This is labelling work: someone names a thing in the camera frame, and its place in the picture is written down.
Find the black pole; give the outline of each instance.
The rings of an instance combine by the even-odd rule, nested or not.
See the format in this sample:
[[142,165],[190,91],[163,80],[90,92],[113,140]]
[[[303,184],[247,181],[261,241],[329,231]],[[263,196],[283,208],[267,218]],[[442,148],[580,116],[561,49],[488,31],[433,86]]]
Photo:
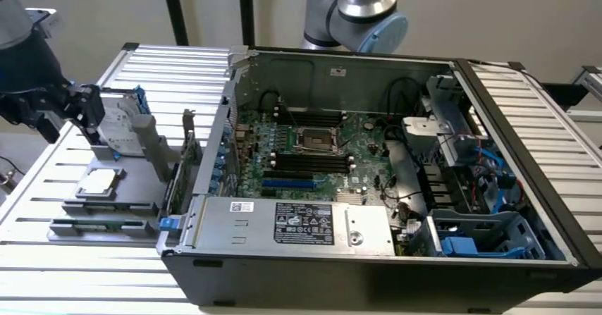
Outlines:
[[243,27],[243,44],[255,46],[255,16],[254,0],[239,0],[241,2],[241,24]]
[[166,2],[167,10],[170,11],[171,28],[174,29],[177,44],[181,46],[189,46],[187,22],[185,20],[181,0],[166,0]]

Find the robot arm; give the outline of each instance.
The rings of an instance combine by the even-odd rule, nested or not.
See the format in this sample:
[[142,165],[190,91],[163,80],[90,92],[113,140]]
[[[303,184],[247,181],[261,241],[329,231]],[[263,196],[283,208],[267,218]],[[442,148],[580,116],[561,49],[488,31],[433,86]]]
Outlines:
[[101,89],[74,86],[63,77],[44,33],[19,0],[0,0],[0,116],[38,129],[50,143],[59,138],[58,116],[78,126],[91,144],[99,143]]
[[386,53],[396,51],[408,32],[397,0],[307,0],[305,49]]

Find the sticker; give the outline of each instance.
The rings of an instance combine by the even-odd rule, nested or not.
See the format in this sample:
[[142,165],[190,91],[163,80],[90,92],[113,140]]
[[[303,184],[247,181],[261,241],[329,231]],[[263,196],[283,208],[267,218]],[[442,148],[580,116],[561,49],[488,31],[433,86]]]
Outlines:
[[347,70],[345,68],[331,68],[330,69],[330,76],[331,77],[346,77],[347,76]]
[[231,202],[230,211],[231,212],[245,212],[251,213],[254,211],[255,202]]
[[334,245],[333,206],[275,204],[274,240],[289,245]]

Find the blue latch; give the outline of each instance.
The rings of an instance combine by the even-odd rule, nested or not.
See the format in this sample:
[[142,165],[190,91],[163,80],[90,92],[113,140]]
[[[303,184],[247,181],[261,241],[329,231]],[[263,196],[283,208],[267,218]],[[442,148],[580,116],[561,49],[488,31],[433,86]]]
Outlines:
[[449,236],[441,242],[444,254],[448,257],[482,257],[497,259],[520,259],[525,255],[525,248],[517,247],[508,252],[480,252],[472,237]]
[[178,231],[179,224],[181,220],[178,218],[163,218],[159,222],[159,230],[162,232],[175,232]]

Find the warning label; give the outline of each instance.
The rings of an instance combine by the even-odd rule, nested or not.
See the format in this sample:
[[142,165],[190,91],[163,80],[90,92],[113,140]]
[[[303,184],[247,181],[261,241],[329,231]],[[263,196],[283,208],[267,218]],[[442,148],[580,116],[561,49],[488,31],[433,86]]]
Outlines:
[[290,245],[334,245],[333,206],[275,204],[274,240]]

